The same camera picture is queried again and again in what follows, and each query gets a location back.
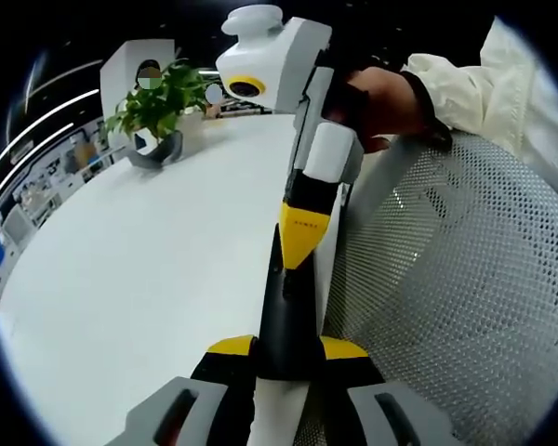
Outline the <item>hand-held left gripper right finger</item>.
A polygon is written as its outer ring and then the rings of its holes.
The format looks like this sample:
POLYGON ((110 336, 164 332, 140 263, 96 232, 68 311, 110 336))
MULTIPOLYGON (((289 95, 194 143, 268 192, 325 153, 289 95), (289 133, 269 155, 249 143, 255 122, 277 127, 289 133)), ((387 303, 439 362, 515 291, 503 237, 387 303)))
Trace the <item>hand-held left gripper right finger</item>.
POLYGON ((320 338, 315 381, 328 445, 460 445, 449 416, 402 382, 387 382, 351 341, 320 338))

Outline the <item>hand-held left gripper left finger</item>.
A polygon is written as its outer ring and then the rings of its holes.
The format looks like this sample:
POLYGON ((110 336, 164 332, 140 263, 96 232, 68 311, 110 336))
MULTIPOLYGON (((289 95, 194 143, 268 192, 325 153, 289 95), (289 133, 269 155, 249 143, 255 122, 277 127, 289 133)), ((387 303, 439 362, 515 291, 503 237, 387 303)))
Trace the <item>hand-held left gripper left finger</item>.
POLYGON ((115 445, 246 445, 254 421, 256 337, 211 346, 190 377, 175 377, 131 409, 115 445))

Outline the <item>person's right hand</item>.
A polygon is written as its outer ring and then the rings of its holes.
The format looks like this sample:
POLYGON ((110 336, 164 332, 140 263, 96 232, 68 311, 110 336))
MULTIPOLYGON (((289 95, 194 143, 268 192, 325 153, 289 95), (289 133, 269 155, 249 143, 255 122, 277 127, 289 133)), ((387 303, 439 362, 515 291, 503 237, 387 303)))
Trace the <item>person's right hand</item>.
POLYGON ((450 131, 436 118, 424 84, 410 72, 368 67, 341 76, 329 87, 322 116, 352 129, 366 153, 388 149, 388 136, 452 149, 450 131))

